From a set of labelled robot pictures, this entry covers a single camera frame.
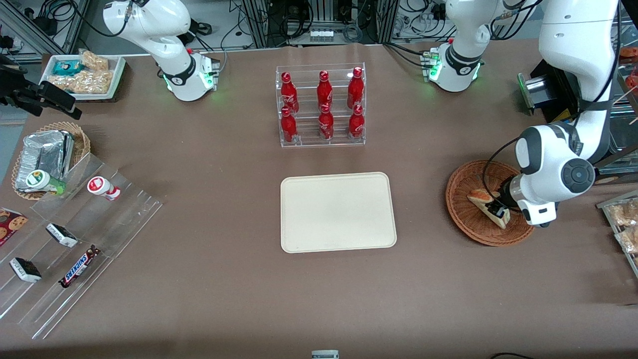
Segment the coca-cola bottle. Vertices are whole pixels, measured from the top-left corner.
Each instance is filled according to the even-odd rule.
[[[295,143],[299,140],[297,122],[292,114],[290,114],[290,108],[288,107],[281,109],[281,130],[283,131],[283,139],[287,143]]]
[[[324,140],[332,139],[334,134],[334,117],[330,113],[332,106],[329,103],[322,103],[319,114],[319,137]]]
[[[328,71],[319,72],[319,86],[317,86],[317,102],[321,107],[324,103],[332,105],[332,85],[328,80]]]
[[[297,88],[290,80],[290,72],[281,74],[281,99],[283,105],[288,106],[294,113],[299,112],[299,100],[297,99]]]
[[[352,110],[352,116],[350,116],[350,123],[348,124],[348,138],[355,142],[361,141],[365,124],[366,120],[363,118],[363,107],[360,104],[357,104]]]
[[[363,74],[363,69],[361,67],[355,67],[352,70],[352,78],[350,79],[350,83],[348,84],[348,108],[353,108],[354,105],[361,103],[363,99],[363,88],[364,83],[361,75]]]

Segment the acrylic bottle rack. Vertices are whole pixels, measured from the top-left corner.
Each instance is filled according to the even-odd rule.
[[[348,84],[352,78],[352,70],[356,67],[363,69],[362,79],[366,83],[366,64],[347,63],[330,65],[300,65],[300,66],[277,66],[275,74],[275,94],[277,99],[277,114],[279,126],[279,141],[281,147],[309,147],[309,146],[360,146],[366,143],[366,129],[359,141],[352,141],[348,137],[348,124],[352,110],[348,108]],[[334,116],[334,136],[331,140],[324,140],[319,136],[319,108],[317,102],[317,85],[319,85],[319,72],[328,71],[330,84],[332,84],[332,115]],[[289,72],[292,83],[297,88],[299,99],[299,112],[294,114],[297,121],[297,131],[299,140],[295,143],[288,143],[284,140],[281,129],[281,108],[283,100],[281,98],[281,74]],[[368,121],[366,112],[366,90],[364,87],[361,105],[363,115]]]

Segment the yogurt bottle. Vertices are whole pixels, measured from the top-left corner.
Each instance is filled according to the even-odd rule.
[[[91,178],[86,185],[86,189],[88,189],[90,193],[100,195],[109,201],[116,200],[120,194],[122,194],[119,187],[113,186],[113,183],[109,182],[102,176],[95,176]]]
[[[55,192],[55,195],[63,194],[66,189],[66,183],[39,169],[31,171],[26,182],[30,188],[43,192]]]

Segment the brown table surface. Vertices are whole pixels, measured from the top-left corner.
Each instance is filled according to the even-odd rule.
[[[353,358],[638,356],[636,278],[594,204],[632,186],[592,189],[520,245],[485,247],[451,221],[445,185],[543,122],[523,111],[516,74],[540,61],[537,41],[490,44],[462,93],[425,84],[382,46],[231,53],[219,89],[176,100],[151,57],[128,57],[115,104],[82,104],[94,153],[163,201],[49,338],[0,322],[3,358]],[[427,45],[415,48],[426,49]],[[277,65],[367,68],[368,143],[282,149]],[[56,121],[45,110],[23,134]],[[513,163],[511,150],[499,159]],[[380,250],[287,254],[279,184],[289,176],[382,171],[397,243]],[[35,218],[10,177],[4,207]]]

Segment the snickers bar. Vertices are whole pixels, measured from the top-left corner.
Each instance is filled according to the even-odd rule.
[[[100,254],[100,252],[101,251],[97,249],[94,245],[91,245],[91,248],[87,249],[87,251],[84,254],[82,254],[82,257],[78,259],[78,261],[73,265],[71,270],[64,276],[64,278],[58,281],[58,283],[60,283],[63,288],[69,288],[71,283],[73,283],[73,281],[77,279],[77,277],[79,277],[80,274],[82,274],[82,272],[89,266],[91,262],[93,262],[93,259],[98,254]]]

